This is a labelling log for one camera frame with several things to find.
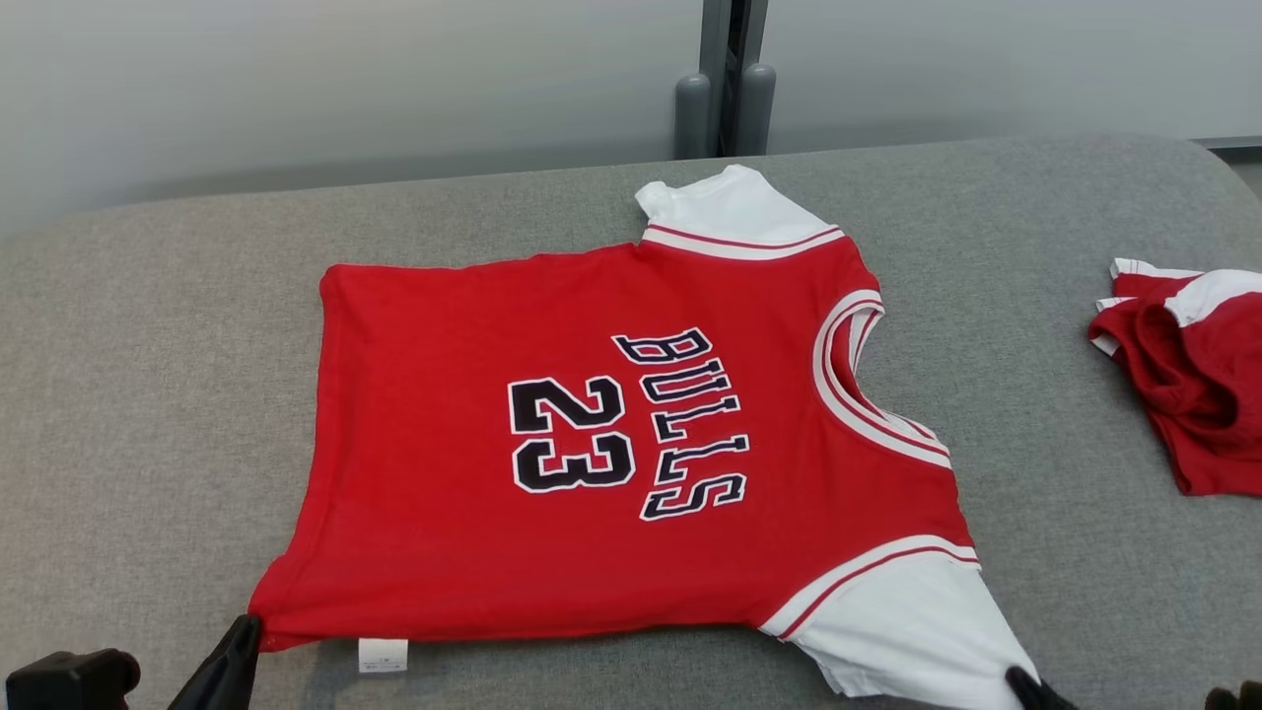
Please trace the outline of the red Bulls 23 jersey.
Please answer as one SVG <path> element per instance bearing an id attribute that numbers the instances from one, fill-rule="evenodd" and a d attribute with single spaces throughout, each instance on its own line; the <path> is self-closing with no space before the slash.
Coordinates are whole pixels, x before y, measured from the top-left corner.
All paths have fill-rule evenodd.
<path id="1" fill-rule="evenodd" d="M 740 165 L 636 198 L 634 243 L 329 266 L 262 651 L 748 626 L 849 697 L 1022 710 L 946 445 L 858 387 L 853 240 Z"/>

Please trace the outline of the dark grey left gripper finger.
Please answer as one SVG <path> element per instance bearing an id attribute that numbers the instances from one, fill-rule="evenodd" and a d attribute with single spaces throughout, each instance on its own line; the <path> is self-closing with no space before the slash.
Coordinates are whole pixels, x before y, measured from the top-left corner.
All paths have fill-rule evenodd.
<path id="1" fill-rule="evenodd" d="M 260 615 L 236 617 L 168 710 L 249 710 L 261 636 Z"/>

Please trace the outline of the red shorts with white stripes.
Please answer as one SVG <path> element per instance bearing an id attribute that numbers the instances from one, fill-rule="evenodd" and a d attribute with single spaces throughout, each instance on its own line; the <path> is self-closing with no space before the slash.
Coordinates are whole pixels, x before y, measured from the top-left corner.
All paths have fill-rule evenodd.
<path id="1" fill-rule="evenodd" d="M 1087 340 L 1119 364 L 1184 496 L 1262 498 L 1262 272 L 1111 265 Z"/>

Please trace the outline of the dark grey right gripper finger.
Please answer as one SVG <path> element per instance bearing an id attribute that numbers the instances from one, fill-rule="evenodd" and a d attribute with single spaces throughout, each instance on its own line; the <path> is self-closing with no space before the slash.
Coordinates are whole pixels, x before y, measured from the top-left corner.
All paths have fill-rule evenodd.
<path id="1" fill-rule="evenodd" d="M 1050 684 L 1034 677 L 1023 667 L 1010 667 L 1006 670 L 1005 680 L 1021 705 L 1021 710 L 1079 710 L 1068 697 L 1056 692 Z"/>

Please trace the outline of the grey metal partition post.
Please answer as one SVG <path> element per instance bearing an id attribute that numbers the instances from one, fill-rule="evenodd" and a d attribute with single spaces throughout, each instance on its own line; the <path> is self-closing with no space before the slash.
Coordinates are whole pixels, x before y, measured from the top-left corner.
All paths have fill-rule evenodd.
<path id="1" fill-rule="evenodd" d="M 676 81 L 674 156 L 764 156 L 777 76 L 760 58 L 769 0 L 703 0 L 698 69 Z"/>

